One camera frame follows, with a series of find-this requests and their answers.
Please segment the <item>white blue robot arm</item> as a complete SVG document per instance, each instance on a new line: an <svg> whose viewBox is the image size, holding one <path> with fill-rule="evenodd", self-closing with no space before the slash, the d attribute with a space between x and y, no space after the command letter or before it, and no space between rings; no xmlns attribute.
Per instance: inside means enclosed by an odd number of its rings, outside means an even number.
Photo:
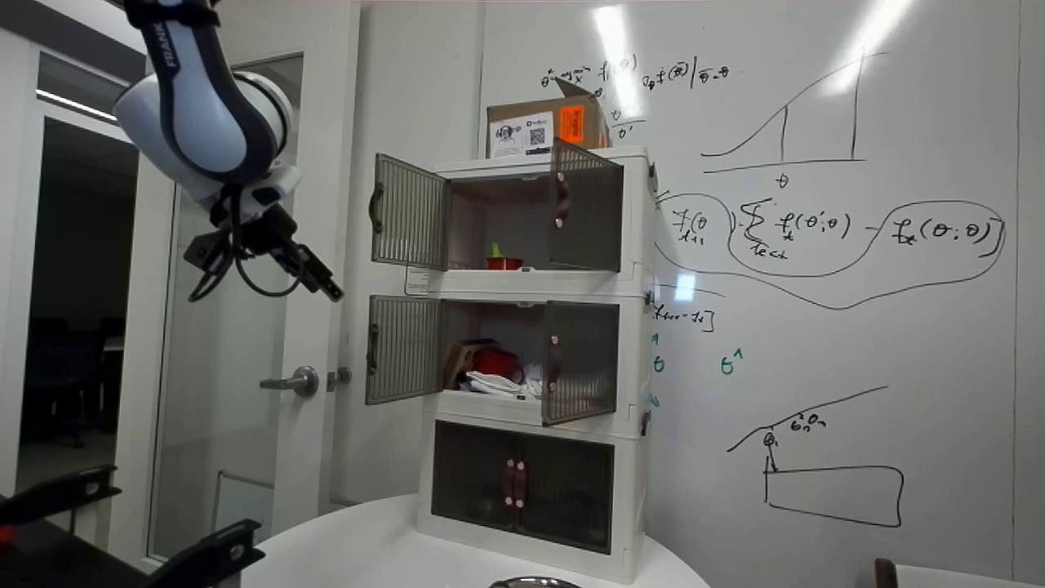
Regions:
<svg viewBox="0 0 1045 588"><path fill-rule="evenodd" d="M129 86L114 118L135 146L186 189L211 228L184 257L201 271L201 300L227 268L260 297L296 286L340 300L333 271L294 239L279 204L300 182L288 158L294 106L260 73L230 69L214 0L114 0L141 32L153 73Z"/></svg>

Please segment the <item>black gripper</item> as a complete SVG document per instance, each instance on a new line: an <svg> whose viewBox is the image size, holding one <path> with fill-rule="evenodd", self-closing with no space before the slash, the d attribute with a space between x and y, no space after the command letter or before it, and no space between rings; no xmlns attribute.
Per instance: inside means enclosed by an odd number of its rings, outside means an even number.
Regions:
<svg viewBox="0 0 1045 588"><path fill-rule="evenodd" d="M234 262L269 255L311 294L326 294L331 300L343 297L333 271L306 244L294 240L296 221L279 204L264 210L257 219L230 214L225 204L214 204L208 221L211 228L197 234L184 251L204 278L222 278Z"/></svg>

